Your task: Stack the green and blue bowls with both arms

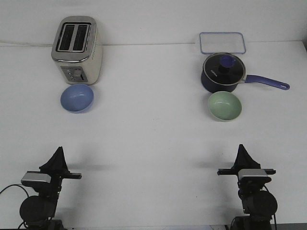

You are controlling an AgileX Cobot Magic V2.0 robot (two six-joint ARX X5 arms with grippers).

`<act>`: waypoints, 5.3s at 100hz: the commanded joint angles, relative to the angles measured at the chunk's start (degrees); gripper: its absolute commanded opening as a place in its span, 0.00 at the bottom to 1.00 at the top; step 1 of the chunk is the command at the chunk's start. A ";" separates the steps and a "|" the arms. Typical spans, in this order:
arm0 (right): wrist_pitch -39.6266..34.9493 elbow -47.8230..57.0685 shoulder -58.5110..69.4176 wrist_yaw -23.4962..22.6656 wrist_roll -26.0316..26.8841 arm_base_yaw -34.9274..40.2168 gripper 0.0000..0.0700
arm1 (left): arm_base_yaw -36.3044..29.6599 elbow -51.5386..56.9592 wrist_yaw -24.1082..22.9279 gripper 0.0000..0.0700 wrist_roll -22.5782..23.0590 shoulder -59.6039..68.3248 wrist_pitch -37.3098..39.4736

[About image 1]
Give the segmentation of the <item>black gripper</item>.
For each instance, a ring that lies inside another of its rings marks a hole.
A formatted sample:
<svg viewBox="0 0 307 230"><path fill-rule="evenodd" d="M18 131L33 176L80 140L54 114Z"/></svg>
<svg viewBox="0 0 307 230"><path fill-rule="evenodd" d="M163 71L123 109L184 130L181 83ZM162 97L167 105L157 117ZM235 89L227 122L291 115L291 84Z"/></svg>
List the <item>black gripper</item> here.
<svg viewBox="0 0 307 230"><path fill-rule="evenodd" d="M57 148L52 157L42 166L38 171L27 171L34 173L45 173L51 176L51 182L49 184L40 184L28 186L33 188L40 197L45 199L58 199L62 189L63 179L80 180L82 178L81 173L72 173L68 170L68 166L65 161L63 147Z"/></svg>
<svg viewBox="0 0 307 230"><path fill-rule="evenodd" d="M252 194L260 191L266 183L272 181L271 175L276 174L274 169L264 169L268 177L265 178L246 178L241 181L238 180L238 172L241 169L260 169L261 165L254 161L248 154L243 144L238 147L235 163L232 169L218 169L218 175L235 175L237 177L237 184L239 188L239 194Z"/></svg>

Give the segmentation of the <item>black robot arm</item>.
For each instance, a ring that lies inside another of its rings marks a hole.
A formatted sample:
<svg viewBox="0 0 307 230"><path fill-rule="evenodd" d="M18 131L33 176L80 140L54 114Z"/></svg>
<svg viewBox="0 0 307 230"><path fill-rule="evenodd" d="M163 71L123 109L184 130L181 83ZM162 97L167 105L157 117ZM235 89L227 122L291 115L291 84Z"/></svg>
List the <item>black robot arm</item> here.
<svg viewBox="0 0 307 230"><path fill-rule="evenodd" d="M63 221L54 219L58 204L59 194L62 190L63 179L80 180L81 173L70 172L65 161L63 147L57 148L52 157L42 166L39 171L27 171L20 184L11 184L6 189L17 186L21 189L31 187L37 195L30 196L21 203L19 214L22 226L26 230L64 230Z"/></svg>
<svg viewBox="0 0 307 230"><path fill-rule="evenodd" d="M218 175L237 177L238 197L244 215L234 217L231 230L271 230L271 220L276 220L278 203L266 187L275 169L264 169L252 159L243 144L238 147L234 165L230 169L218 169Z"/></svg>

